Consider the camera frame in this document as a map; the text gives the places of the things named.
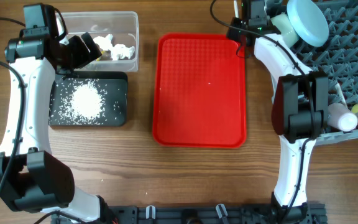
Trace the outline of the white tissue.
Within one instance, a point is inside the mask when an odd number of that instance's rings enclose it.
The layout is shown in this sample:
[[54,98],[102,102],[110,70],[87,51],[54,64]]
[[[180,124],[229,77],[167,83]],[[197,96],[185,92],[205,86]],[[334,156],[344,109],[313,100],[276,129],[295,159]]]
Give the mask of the white tissue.
[[99,46],[101,50],[108,51],[113,48],[113,44],[112,44],[113,37],[114,36],[112,34],[108,34],[105,37],[97,36],[93,39],[93,41],[95,42],[95,44]]

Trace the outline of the white napkin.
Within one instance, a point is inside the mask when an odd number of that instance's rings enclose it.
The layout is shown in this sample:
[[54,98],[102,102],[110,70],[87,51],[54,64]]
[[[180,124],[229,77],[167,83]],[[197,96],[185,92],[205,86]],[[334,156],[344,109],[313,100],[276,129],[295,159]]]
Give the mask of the white napkin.
[[124,44],[116,44],[111,50],[112,60],[130,59],[135,53],[135,47],[126,47]]

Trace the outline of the white plastic fork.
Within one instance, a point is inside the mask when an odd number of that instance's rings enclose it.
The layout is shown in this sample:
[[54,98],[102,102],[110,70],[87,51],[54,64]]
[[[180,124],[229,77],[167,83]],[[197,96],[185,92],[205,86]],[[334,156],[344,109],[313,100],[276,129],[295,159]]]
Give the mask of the white plastic fork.
[[239,18],[239,8],[238,8],[237,0],[233,0],[233,5],[234,5],[235,18]]

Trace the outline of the mint green bowl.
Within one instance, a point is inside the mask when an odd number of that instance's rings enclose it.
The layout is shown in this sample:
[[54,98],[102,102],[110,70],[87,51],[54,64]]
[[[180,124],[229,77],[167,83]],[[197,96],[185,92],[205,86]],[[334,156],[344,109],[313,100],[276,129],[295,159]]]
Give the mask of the mint green bowl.
[[300,37],[294,30],[288,16],[285,13],[281,13],[271,18],[271,22],[281,32],[281,36],[289,48],[299,41]]

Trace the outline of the light blue plate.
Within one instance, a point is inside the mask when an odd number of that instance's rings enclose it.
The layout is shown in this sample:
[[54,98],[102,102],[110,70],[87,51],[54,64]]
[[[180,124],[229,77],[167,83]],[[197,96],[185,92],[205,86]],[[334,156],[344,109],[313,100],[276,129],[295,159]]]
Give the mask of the light blue plate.
[[312,0],[289,0],[287,16],[295,32],[306,43],[321,47],[328,40],[328,22]]

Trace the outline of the white plastic spoon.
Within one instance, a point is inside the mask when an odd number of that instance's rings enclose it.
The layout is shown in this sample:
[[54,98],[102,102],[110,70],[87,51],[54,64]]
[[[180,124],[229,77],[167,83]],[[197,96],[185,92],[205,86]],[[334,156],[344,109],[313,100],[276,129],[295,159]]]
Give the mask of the white plastic spoon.
[[341,89],[340,84],[339,84],[339,83],[336,83],[334,87],[335,87],[335,89],[336,89],[337,95],[338,95],[339,98],[340,98],[341,104],[343,104],[344,106],[347,106],[346,99],[345,99],[345,97],[344,97],[344,94],[343,94],[343,92],[342,92],[342,89]]

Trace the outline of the white plastic cup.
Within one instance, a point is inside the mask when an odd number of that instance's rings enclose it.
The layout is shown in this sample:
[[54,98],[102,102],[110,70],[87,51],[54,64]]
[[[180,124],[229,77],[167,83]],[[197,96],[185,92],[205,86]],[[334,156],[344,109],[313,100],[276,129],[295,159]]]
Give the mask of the white plastic cup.
[[357,116],[343,104],[333,103],[329,105],[328,113],[328,125],[340,131],[352,131],[358,124]]

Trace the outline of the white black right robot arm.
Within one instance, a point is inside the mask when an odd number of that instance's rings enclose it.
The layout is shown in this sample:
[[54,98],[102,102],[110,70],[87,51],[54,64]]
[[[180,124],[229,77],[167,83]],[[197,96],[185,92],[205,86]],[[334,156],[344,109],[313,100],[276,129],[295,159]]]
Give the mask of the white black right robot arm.
[[254,48],[270,72],[272,125],[280,139],[280,168],[272,195],[271,218],[297,222],[308,215],[306,180],[310,154],[328,121],[328,76],[314,72],[290,50],[299,40],[321,47],[328,23],[313,1],[288,1],[285,12],[270,16],[267,1],[243,1],[227,36]]

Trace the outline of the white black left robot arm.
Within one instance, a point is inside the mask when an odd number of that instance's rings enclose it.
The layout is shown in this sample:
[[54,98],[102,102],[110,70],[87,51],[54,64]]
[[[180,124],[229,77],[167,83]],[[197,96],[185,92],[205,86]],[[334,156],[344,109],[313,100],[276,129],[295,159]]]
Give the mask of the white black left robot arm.
[[89,34],[68,37],[62,14],[51,5],[26,5],[24,18],[2,63],[10,72],[11,94],[0,145],[0,202],[14,212],[109,223],[114,215],[106,202],[75,186],[70,168],[53,157],[48,135],[57,72],[82,68],[101,52]]

